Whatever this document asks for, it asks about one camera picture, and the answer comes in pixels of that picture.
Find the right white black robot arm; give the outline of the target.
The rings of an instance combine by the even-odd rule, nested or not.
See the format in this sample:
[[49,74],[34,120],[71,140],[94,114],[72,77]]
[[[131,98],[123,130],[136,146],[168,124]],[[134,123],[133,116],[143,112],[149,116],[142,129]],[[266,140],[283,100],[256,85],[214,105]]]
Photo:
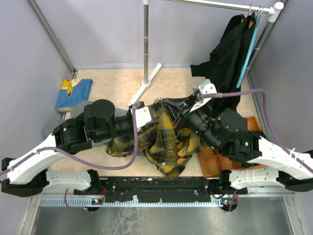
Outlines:
[[226,108],[217,117],[203,112],[205,99],[222,99],[239,93],[200,94],[187,98],[164,98],[177,126],[188,127],[202,142],[245,169],[219,173],[219,190],[225,194],[248,187],[282,187],[295,192],[313,189],[313,153],[299,153],[270,142],[263,132],[249,130],[247,119]]

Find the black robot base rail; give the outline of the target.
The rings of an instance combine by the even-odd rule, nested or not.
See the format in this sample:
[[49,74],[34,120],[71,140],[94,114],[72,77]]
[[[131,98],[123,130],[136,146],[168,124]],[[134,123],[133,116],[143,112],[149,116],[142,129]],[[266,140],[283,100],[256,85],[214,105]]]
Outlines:
[[217,198],[232,195],[235,191],[230,184],[220,185],[218,179],[203,177],[177,177],[168,181],[162,177],[101,177],[90,188],[75,195],[100,195],[107,203],[132,201],[134,196],[140,203],[193,203],[210,202],[214,194]]

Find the black hanging garments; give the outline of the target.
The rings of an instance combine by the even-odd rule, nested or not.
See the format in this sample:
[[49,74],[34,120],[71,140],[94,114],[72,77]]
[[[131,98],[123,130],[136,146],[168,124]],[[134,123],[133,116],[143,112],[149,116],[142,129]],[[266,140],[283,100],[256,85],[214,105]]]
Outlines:
[[210,53],[210,59],[198,65],[191,65],[193,77],[205,77],[216,87],[219,93],[241,91],[236,88],[250,39],[255,27],[255,14],[233,16],[220,39],[219,44]]

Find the horizontal metal clothes rail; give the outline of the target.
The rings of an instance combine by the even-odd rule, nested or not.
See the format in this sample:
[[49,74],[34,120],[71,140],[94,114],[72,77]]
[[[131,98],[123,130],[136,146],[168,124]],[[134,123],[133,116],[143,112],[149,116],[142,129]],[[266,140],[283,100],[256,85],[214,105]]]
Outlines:
[[208,1],[208,0],[173,0],[174,2],[181,2],[186,4],[195,4],[195,5],[204,5],[210,7],[231,9],[231,10],[241,10],[246,12],[256,12],[256,13],[264,13],[268,15],[274,15],[279,11],[284,9],[284,4],[282,2],[277,2],[274,6],[270,8],[266,8],[263,6],[252,6],[252,5],[240,5],[233,3],[224,3],[224,2],[216,2],[216,1]]

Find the metal clothes rack pole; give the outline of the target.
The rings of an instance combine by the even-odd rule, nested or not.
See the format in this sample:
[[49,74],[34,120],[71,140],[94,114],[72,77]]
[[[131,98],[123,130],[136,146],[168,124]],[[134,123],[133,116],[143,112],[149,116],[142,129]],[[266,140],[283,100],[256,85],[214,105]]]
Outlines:
[[149,60],[149,0],[143,0],[144,7],[144,65]]

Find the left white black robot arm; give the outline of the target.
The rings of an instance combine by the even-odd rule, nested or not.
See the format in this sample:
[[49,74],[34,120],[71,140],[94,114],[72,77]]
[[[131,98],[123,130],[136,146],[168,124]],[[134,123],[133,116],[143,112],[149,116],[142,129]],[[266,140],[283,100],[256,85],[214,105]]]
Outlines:
[[112,138],[137,132],[135,111],[115,116],[114,104],[100,99],[84,107],[83,112],[57,126],[37,147],[18,159],[4,158],[2,173],[7,178],[1,182],[1,191],[18,197],[30,197],[47,191],[73,190],[76,195],[92,195],[102,188],[98,168],[82,173],[58,172],[50,169],[55,162],[92,148]]

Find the folded blue shirt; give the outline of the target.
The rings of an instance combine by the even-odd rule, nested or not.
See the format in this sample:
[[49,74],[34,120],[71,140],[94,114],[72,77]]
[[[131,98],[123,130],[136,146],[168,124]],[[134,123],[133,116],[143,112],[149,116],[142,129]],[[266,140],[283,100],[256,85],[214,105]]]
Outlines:
[[61,113],[67,112],[78,103],[87,101],[92,85],[92,79],[63,80],[55,109]]

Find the orange wooden compartment tray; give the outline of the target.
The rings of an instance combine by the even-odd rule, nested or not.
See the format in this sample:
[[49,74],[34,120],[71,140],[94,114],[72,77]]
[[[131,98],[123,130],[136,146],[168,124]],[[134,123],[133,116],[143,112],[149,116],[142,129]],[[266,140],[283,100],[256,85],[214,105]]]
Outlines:
[[248,170],[266,167],[263,164],[243,167],[239,163],[222,156],[218,150],[213,150],[210,147],[201,150],[198,156],[204,178],[219,177],[220,172],[223,170]]

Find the yellow black plaid shirt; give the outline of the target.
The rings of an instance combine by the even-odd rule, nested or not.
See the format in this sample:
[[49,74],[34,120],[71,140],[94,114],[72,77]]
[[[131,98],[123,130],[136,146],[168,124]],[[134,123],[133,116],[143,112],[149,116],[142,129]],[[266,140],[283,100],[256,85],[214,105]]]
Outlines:
[[138,133],[138,151],[171,181],[185,170],[193,154],[207,145],[190,128],[175,128],[161,102],[149,106],[154,121]]

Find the white rack foot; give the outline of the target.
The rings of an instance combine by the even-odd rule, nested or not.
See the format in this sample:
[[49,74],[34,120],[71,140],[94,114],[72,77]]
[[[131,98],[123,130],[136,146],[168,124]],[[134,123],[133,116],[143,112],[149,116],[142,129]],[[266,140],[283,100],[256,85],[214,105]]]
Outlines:
[[144,65],[144,79],[141,82],[141,86],[138,89],[138,91],[135,93],[135,95],[132,97],[130,102],[128,103],[128,106],[134,105],[137,101],[139,101],[139,98],[143,95],[143,93],[149,89],[151,86],[151,82],[154,79],[154,77],[157,75],[159,70],[161,69],[162,64],[157,63],[155,68],[152,70],[151,73],[149,73],[148,65]]

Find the grey button-up shirt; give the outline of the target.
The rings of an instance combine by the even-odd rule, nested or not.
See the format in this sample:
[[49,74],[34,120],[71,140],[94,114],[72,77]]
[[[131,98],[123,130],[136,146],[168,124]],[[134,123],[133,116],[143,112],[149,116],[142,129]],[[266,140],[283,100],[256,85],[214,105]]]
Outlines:
[[[73,118],[78,117],[84,111],[84,107],[87,105],[91,105],[92,103],[93,103],[93,101],[81,101],[81,102],[79,102],[69,112],[70,117],[71,118],[72,117]],[[115,109],[115,116],[123,116],[126,113],[127,113],[127,110],[125,110],[125,109],[120,109],[120,108]],[[48,124],[41,130],[41,135],[42,135],[44,140],[50,135],[50,133],[53,132],[53,130],[57,126],[59,126],[60,124],[65,122],[65,120],[66,120],[65,116],[66,116],[66,112],[65,113],[58,113],[48,122]],[[96,146],[101,146],[101,145],[107,145],[110,141],[111,141],[111,139],[104,140],[100,143],[92,142],[92,146],[96,147]]]

